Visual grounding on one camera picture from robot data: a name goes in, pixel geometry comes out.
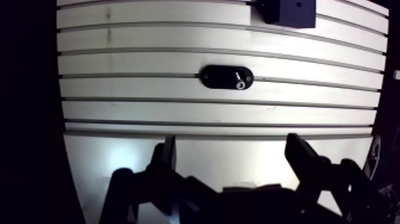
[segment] slatwall panel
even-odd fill
[[[363,166],[385,69],[387,9],[317,0],[316,28],[294,29],[265,24],[236,1],[57,4],[65,144],[87,223],[98,223],[112,171],[143,170],[166,135],[178,138],[178,172],[218,191],[295,188],[283,155],[290,132],[314,139],[334,163]],[[211,64],[245,66],[255,81],[244,91],[208,89],[197,77]],[[338,211],[328,195],[320,202]],[[141,214],[142,223],[156,219]]]

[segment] horizontal groove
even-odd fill
[[[192,53],[210,53],[210,54],[235,54],[235,55],[248,55],[257,57],[281,58],[296,61],[306,61],[312,63],[327,64],[330,66],[346,67],[349,69],[357,69],[362,71],[369,71],[372,73],[380,73],[380,70],[370,69],[352,64],[338,63],[335,61],[328,61],[316,58],[300,57],[286,54],[275,54],[259,51],[242,51],[232,49],[215,49],[215,48],[107,48],[107,49],[87,49],[87,50],[74,50],[63,51],[61,55],[82,55],[82,54],[107,54],[107,53],[122,53],[122,52],[192,52]]]
[[[72,3],[68,5],[60,5],[61,10],[66,10],[69,8],[79,8],[79,7],[86,7],[86,6],[93,6],[93,5],[104,5],[104,4],[115,4],[115,3],[124,3],[124,2],[143,2],[144,0],[94,0],[90,2],[79,2],[79,3]],[[163,0],[145,0],[146,2],[156,2],[156,1],[163,1]],[[191,2],[204,2],[202,0],[196,1],[196,0],[190,0]],[[224,0],[210,0],[207,1],[210,3],[225,3],[225,4],[236,4],[236,5],[242,5],[246,1],[224,1]]]
[[[64,133],[65,135],[72,136],[95,136],[95,137],[109,137],[109,138],[155,138],[162,139],[166,136],[163,134],[139,134],[139,133],[120,133],[120,132],[103,132],[103,131],[78,131],[78,130],[68,130]],[[196,139],[196,140],[267,140],[267,141],[277,141],[286,140],[286,135],[282,136],[215,136],[215,135],[175,135],[177,140],[184,139]],[[370,138],[369,134],[361,135],[301,135],[306,140],[323,140],[323,139],[352,139],[352,138]]]
[[[367,48],[366,46],[357,45],[354,43],[348,43],[344,41],[338,41],[335,39],[324,38],[316,35],[309,35],[305,33],[298,33],[288,30],[280,30],[274,28],[258,27],[258,26],[243,26],[243,25],[233,25],[233,24],[220,24],[220,23],[194,23],[194,22],[138,22],[138,23],[113,23],[113,24],[96,24],[96,25],[86,25],[78,27],[70,27],[61,29],[61,33],[65,32],[75,32],[93,29],[109,29],[109,28],[122,28],[122,27],[206,27],[206,28],[219,28],[219,29],[233,29],[233,30],[248,30],[253,32],[263,32],[263,33],[275,33],[280,35],[295,36],[298,38],[307,38],[315,41],[323,41],[328,43],[335,43],[342,46],[348,46],[355,49],[360,49],[363,51],[372,52],[375,54],[382,55],[381,51]]]
[[[245,105],[273,105],[292,107],[323,107],[356,110],[374,110],[374,107],[337,104],[310,104],[301,102],[275,102],[275,101],[248,101],[229,99],[180,99],[180,98],[131,98],[131,97],[66,97],[64,101],[102,101],[102,102],[186,102],[190,104],[245,104]]]
[[[346,1],[346,0],[336,0],[336,1],[341,2],[341,3],[344,3],[344,4],[347,4],[347,5],[351,5],[351,6],[355,7],[355,8],[359,8],[359,9],[368,11],[369,13],[373,13],[373,14],[382,16],[382,17],[384,17],[384,18],[386,17],[386,15],[384,15],[384,14],[378,12],[378,11],[372,10],[372,9],[367,8],[367,7],[365,7],[365,6],[362,6],[362,5],[358,5],[358,4],[353,3],[353,2],[349,2],[349,1]]]
[[[85,73],[62,74],[63,79],[87,79],[87,78],[113,78],[113,77],[162,77],[162,78],[195,78],[190,73]]]
[[[365,30],[365,31],[368,31],[368,32],[371,32],[371,33],[378,34],[380,36],[384,36],[385,35],[384,33],[380,32],[380,31],[377,31],[377,30],[374,30],[374,29],[371,29],[371,28],[368,28],[368,27],[365,27],[365,26],[362,26],[362,25],[359,25],[359,24],[351,23],[349,21],[341,20],[339,18],[333,18],[333,17],[327,16],[327,15],[321,15],[321,14],[317,14],[317,17],[318,18],[323,18],[323,19],[326,19],[326,20],[330,20],[330,21],[334,21],[334,22],[337,22],[337,23],[342,23],[342,24],[347,25],[347,26],[352,26],[352,27],[355,27],[355,28],[359,28],[359,29],[362,29],[362,30]]]
[[[234,29],[246,30],[243,25],[222,24],[222,23],[197,23],[197,22],[172,22],[172,21],[158,21],[158,22],[133,22],[133,23],[111,23],[111,24],[96,24],[84,25],[76,27],[68,27],[60,29],[60,33],[94,30],[94,29],[107,29],[107,28],[123,28],[123,27],[207,27],[207,28],[220,28],[220,29]]]
[[[190,73],[92,73],[92,74],[63,74],[62,79],[101,79],[101,78],[117,78],[117,77],[162,77],[162,78],[187,78],[187,79],[198,79],[198,74]],[[282,79],[277,77],[261,77],[254,76],[255,81],[259,82],[277,82],[277,83],[291,83],[291,84],[302,84],[302,85],[312,85],[312,86],[326,86],[342,89],[354,89],[368,92],[378,92],[378,89],[362,87],[362,86],[352,86],[337,83],[328,82],[318,82],[318,81],[307,81],[299,79]]]
[[[143,122],[131,120],[98,120],[98,119],[65,119],[65,122],[71,123],[93,123],[93,124],[108,124],[108,125],[154,125],[154,126],[197,126],[197,127],[371,127],[370,125],[288,125],[288,124],[273,124],[273,125],[258,125],[258,124],[243,124],[243,123],[195,123],[195,122]]]
[[[326,87],[334,87],[334,88],[342,88],[342,89],[354,89],[368,92],[378,92],[378,89],[361,87],[361,86],[352,86],[352,85],[344,85],[337,83],[328,83],[328,82],[318,82],[318,81],[307,81],[307,80],[299,80],[299,79],[281,79],[276,77],[254,77],[256,81],[263,82],[279,82],[279,83],[291,83],[291,84],[302,84],[302,85],[312,85],[312,86],[326,86]]]

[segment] dark background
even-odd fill
[[[393,71],[400,69],[400,4],[374,2],[390,9],[385,78],[374,125],[374,133],[382,137],[382,154],[374,181],[394,183],[400,195],[400,139],[395,144],[400,81],[393,79]],[[55,0],[0,4],[0,222],[84,223],[63,141]]]

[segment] screw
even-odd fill
[[[238,82],[237,84],[236,84],[236,89],[244,89],[246,87],[246,85],[245,85],[245,83],[244,82]]]

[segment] black box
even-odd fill
[[[266,23],[315,28],[315,0],[257,0],[251,5],[256,7]]]

